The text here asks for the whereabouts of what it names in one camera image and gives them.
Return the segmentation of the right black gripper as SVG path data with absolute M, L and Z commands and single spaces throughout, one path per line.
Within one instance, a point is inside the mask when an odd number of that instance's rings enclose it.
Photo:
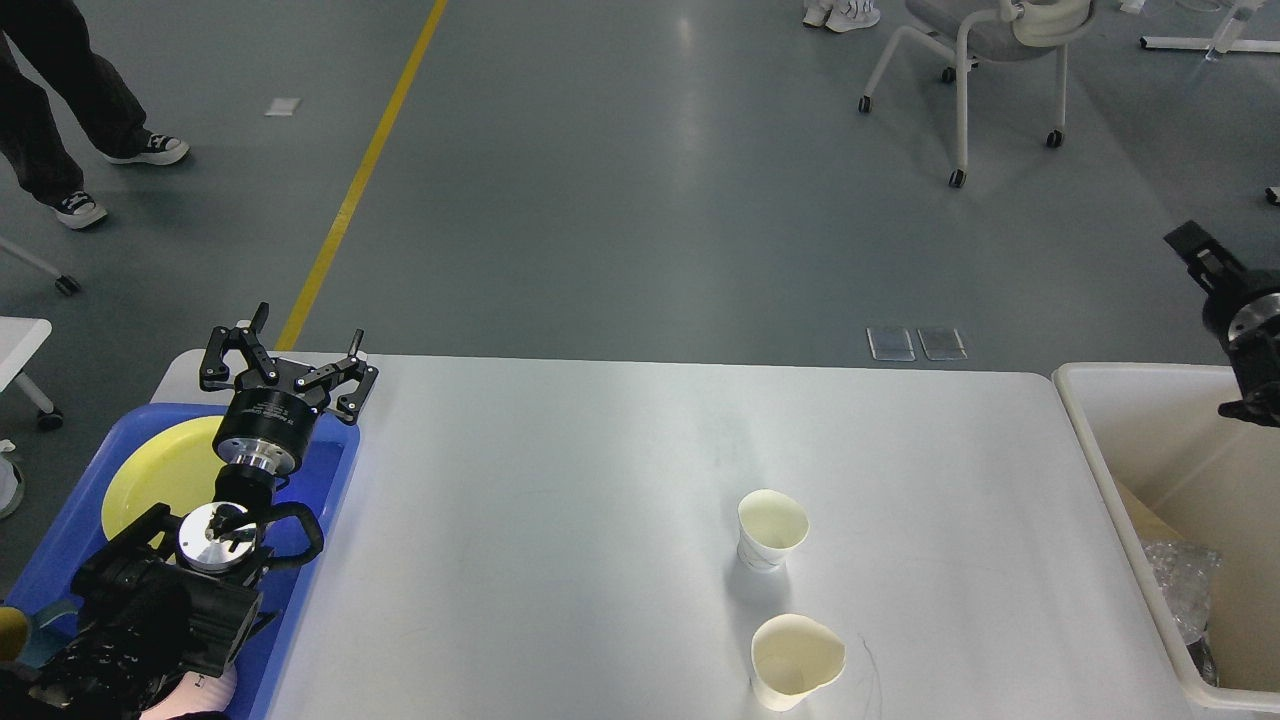
M 1277 318 L 1277 275 L 1249 275 L 1235 255 L 1197 222 L 1181 223 L 1164 241 L 1206 292 L 1202 323 L 1224 351 Z

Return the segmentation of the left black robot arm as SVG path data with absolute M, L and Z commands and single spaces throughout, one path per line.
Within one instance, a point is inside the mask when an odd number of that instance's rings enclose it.
M 321 366 L 275 357 L 259 340 L 268 314 L 215 327 L 200 365 L 202 391 L 230 391 L 210 500 L 182 515 L 155 503 L 79 566 L 76 637 L 40 667 L 3 670 L 5 719 L 138 719 L 183 673 L 223 675 L 271 621 L 260 582 L 323 552 L 315 511 L 276 492 L 323 416 L 357 423 L 378 369 L 362 329 Z

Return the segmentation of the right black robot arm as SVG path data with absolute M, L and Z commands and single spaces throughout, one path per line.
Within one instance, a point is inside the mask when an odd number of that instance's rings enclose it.
M 1261 427 L 1279 424 L 1279 273 L 1249 269 L 1196 222 L 1164 237 L 1204 291 L 1201 318 L 1220 343 L 1240 398 L 1221 416 Z

